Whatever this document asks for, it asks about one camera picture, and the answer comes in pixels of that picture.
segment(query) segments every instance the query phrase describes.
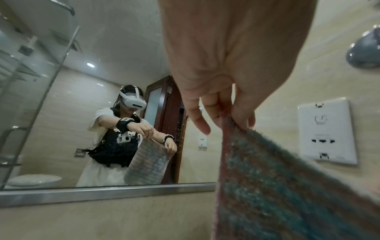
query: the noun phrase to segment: black hair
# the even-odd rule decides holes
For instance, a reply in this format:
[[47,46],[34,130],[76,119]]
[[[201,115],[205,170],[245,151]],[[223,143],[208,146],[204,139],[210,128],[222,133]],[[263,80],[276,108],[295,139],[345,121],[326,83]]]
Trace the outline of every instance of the black hair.
[[[141,88],[137,87],[137,89],[139,90],[139,95],[141,98],[144,97],[144,93],[143,91],[141,90]],[[126,94],[126,93],[136,93],[136,89],[135,89],[135,86],[133,85],[127,85],[127,86],[123,86],[123,88],[120,90],[122,93]],[[116,117],[120,117],[120,99],[122,97],[119,95],[118,96],[118,99],[116,100],[116,102],[114,103],[114,106],[111,108],[111,110],[114,112],[114,115]],[[132,115],[132,118],[135,119],[135,122],[139,123],[140,122],[140,118],[133,114]]]

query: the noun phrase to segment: shower enclosure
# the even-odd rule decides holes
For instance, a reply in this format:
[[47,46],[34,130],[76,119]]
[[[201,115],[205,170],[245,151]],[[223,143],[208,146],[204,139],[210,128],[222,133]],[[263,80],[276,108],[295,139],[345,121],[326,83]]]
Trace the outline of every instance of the shower enclosure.
[[0,190],[78,31],[68,0],[0,0]]

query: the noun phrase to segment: electrical outlet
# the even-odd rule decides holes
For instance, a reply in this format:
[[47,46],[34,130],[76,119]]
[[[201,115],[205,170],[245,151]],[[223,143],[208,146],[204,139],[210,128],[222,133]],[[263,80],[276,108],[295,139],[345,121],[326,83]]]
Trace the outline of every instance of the electrical outlet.
[[299,106],[298,127],[303,158],[357,164],[346,98]]
[[198,139],[198,146],[200,148],[207,148],[207,136],[200,133]]

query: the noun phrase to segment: person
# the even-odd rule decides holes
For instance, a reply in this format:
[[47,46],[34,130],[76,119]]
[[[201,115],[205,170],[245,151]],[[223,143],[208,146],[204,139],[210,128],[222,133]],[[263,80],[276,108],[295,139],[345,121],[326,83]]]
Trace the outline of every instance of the person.
[[98,110],[88,130],[95,133],[95,148],[88,150],[92,158],[84,168],[77,187],[125,185],[124,175],[144,138],[164,144],[168,154],[177,146],[171,135],[158,132],[135,112],[143,110],[143,91],[133,85],[120,89],[112,108]]
[[[317,0],[158,0],[170,71],[189,117],[204,134],[230,113],[243,129],[290,76]],[[236,97],[232,104],[232,85]]]

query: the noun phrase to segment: white ceiling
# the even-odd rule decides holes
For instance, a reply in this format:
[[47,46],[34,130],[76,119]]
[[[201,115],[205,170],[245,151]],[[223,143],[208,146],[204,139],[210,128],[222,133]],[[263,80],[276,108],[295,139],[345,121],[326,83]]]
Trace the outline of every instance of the white ceiling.
[[[71,0],[82,53],[64,65],[121,85],[142,89],[169,75],[155,0]],[[86,65],[90,62],[95,68]]]

